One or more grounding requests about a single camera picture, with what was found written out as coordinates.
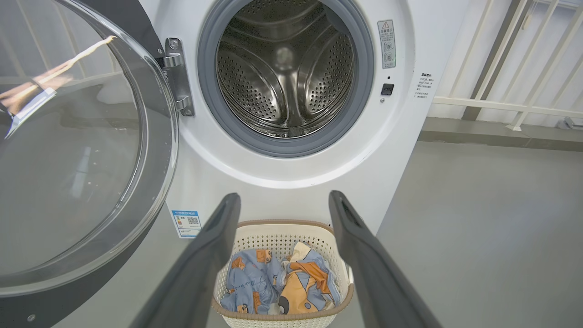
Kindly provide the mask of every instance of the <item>beige plastic basket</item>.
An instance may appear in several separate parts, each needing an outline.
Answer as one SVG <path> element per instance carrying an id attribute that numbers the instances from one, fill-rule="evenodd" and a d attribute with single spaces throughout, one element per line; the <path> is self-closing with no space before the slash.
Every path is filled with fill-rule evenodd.
<path id="1" fill-rule="evenodd" d="M 302 315 L 257 315 L 237 313 L 220 306 L 227 292 L 225 287 L 227 264 L 217 274 L 212 306 L 232 328 L 324 328 L 350 303 L 354 293 L 352 270 L 340 257 L 336 239 L 330 227 L 311 221 L 264 220 L 239 224 L 231 254 L 254 248 L 271 249 L 279 260 L 290 255 L 296 242 L 309 243 L 324 259 L 335 274 L 342 303 L 330 310 Z"/>

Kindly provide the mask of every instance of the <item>blue and white label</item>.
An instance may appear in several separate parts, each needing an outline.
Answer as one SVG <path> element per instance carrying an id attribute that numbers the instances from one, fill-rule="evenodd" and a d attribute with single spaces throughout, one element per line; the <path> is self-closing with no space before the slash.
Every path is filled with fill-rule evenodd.
<path id="1" fill-rule="evenodd" d="M 202 229 L 196 211 L 172 211 L 174 226 L 180 238 L 194 238 Z"/>

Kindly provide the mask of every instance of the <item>basket rim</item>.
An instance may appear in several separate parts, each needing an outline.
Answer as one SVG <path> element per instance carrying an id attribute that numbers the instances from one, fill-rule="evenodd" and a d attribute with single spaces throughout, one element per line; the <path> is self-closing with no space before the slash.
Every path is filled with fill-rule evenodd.
<path id="1" fill-rule="evenodd" d="M 289 219 L 277 219 L 277 220 L 254 220 L 254 221 L 245 221 L 241 222 L 237 225 L 237 228 L 242 226 L 248 225 L 259 225 L 259 224 L 296 224 L 296 225 L 312 225 L 317 226 L 319 228 L 326 229 L 331 234 L 334 234 L 334 230 L 323 223 L 314 222 L 314 221 L 306 221 L 306 220 L 289 220 Z M 354 283 L 348 285 L 348 291 L 346 292 L 346 297 L 344 301 L 340 303 L 340 305 L 334 307 L 330 310 L 323 310 L 318 312 L 311 312 L 311 313 L 302 313 L 296 315 L 258 315 L 256 313 L 239 313 L 233 312 L 225 309 L 224 307 L 220 306 L 217 302 L 215 297 L 212 297 L 211 305 L 216 312 L 220 315 L 233 318 L 233 319 L 244 319 L 244 320 L 259 320 L 259 321 L 293 321 L 293 320 L 305 320 L 305 319 L 316 319 L 319 317 L 326 317 L 326 316 L 333 316 L 340 313 L 344 310 L 350 300 L 352 299 L 352 295 L 354 294 Z"/>

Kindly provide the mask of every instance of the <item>white washing machine body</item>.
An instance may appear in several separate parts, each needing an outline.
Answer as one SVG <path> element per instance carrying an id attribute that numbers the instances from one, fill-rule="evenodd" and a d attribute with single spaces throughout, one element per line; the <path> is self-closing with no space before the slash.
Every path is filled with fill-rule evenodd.
<path id="1" fill-rule="evenodd" d="M 236 9 L 248 1 L 240 1 Z M 323 1 L 334 9 L 335 1 Z M 352 127 L 332 145 L 283 158 L 249 149 L 217 122 L 197 65 L 203 26 L 215 0 L 141 0 L 164 44 L 182 40 L 195 117 L 180 117 L 179 156 L 166 203 L 206 222 L 228 193 L 241 196 L 241 221 L 306 219 L 329 223 L 328 194 L 340 190 L 376 233 L 445 69 L 468 0 L 352 0 L 374 49 L 372 86 Z M 379 22 L 392 21 L 396 65 L 383 68 Z M 392 95 L 382 95 L 385 83 Z"/>

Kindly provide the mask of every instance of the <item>washing machine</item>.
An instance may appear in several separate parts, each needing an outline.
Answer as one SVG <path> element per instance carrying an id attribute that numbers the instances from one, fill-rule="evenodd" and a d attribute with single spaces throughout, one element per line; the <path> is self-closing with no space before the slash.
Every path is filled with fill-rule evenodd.
<path id="1" fill-rule="evenodd" d="M 188 239 L 229 193 L 330 224 L 339 190 L 376 233 L 467 2 L 3 2 L 1 305 L 57 322 L 164 202 Z"/>

